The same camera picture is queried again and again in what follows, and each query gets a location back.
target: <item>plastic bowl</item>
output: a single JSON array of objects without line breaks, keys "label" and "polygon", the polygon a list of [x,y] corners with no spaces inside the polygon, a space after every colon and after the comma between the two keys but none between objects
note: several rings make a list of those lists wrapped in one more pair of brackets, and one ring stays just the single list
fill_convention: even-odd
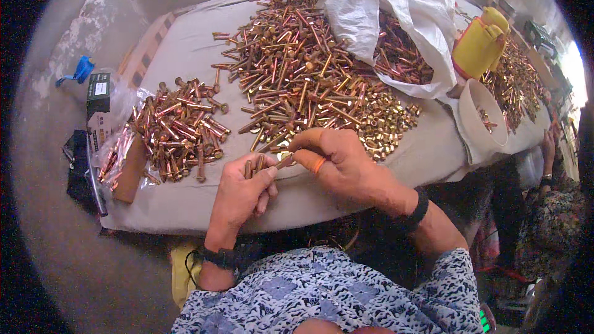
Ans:
[{"label": "plastic bowl", "polygon": [[[477,107],[483,108],[489,115],[489,121],[497,124],[492,134],[485,128]],[[507,144],[506,120],[495,97],[486,86],[475,79],[469,79],[460,95],[458,111],[464,131],[475,148],[487,154],[501,152],[501,148]]]}]

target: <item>yellow plastic bottle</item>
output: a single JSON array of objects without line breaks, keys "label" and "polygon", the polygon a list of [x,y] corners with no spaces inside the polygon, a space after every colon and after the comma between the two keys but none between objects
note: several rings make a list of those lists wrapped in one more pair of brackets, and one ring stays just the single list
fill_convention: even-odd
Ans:
[{"label": "yellow plastic bottle", "polygon": [[493,7],[483,7],[454,46],[451,58],[454,68],[465,79],[479,79],[487,69],[494,71],[506,47],[510,26]]}]

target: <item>person's left hand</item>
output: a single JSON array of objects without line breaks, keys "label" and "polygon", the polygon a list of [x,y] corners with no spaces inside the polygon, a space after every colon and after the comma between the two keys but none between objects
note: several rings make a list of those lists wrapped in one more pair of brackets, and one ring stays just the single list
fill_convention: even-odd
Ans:
[{"label": "person's left hand", "polygon": [[270,198],[278,195],[274,183],[278,169],[273,167],[276,160],[269,156],[265,156],[264,161],[264,167],[268,168],[252,179],[245,179],[246,161],[251,160],[252,168],[255,168],[258,155],[252,152],[225,164],[210,216],[211,226],[237,232],[250,216],[264,214]]}]

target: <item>patterned shirt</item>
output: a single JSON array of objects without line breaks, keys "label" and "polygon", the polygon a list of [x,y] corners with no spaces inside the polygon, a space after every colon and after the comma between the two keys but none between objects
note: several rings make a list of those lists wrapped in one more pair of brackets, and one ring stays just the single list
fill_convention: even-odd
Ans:
[{"label": "patterned shirt", "polygon": [[172,333],[292,333],[312,317],[346,332],[483,332],[468,251],[444,253],[431,278],[409,291],[342,251],[314,247],[253,263],[226,292],[193,291]]}]

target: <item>pile of bolts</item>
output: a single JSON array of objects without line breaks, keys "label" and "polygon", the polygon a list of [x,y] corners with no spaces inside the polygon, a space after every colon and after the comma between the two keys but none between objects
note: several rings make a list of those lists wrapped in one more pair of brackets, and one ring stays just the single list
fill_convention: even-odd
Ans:
[{"label": "pile of bolts", "polygon": [[[294,135],[312,127],[357,131],[375,161],[394,152],[403,133],[417,126],[421,108],[402,105],[370,66],[342,48],[345,40],[334,38],[323,13],[315,8],[317,1],[257,2],[266,8],[233,36],[213,33],[215,40],[234,45],[222,52],[234,62],[211,65],[216,69],[212,86],[177,78],[179,89],[172,92],[162,82],[155,97],[134,108],[126,129],[141,135],[150,168],[159,171],[160,180],[147,171],[145,177],[157,184],[177,182],[197,167],[196,179],[204,182],[204,164],[223,156],[220,144],[231,130],[213,118],[216,111],[229,110],[213,99],[220,90],[221,70],[230,72],[230,83],[239,78],[241,93],[253,104],[241,108],[251,122],[238,133],[256,134],[250,150],[277,153],[279,168],[292,163],[287,146]],[[433,70],[397,21],[383,15],[381,25],[377,51],[383,61],[375,69],[404,82],[429,82]],[[261,169],[258,163],[249,165],[246,178]]]},{"label": "pile of bolts", "polygon": [[[420,108],[402,106],[373,72],[358,71],[353,57],[341,48],[345,41],[334,38],[315,8],[317,0],[265,1],[257,3],[266,8],[233,36],[213,33],[215,40],[234,44],[222,55],[235,62],[212,67],[228,70],[229,82],[240,78],[241,92],[254,105],[241,108],[251,122],[238,133],[256,134],[252,151],[278,152],[305,129],[354,129],[368,155],[384,160],[402,133],[417,125]],[[421,71],[415,71],[421,74],[412,77],[420,82],[429,76],[428,66],[418,62],[415,67]]]},{"label": "pile of bolts", "polygon": [[507,41],[496,71],[487,71],[480,82],[497,100],[506,118],[508,130],[516,134],[525,115],[528,115],[531,122],[535,121],[544,90],[538,73],[515,41]]}]

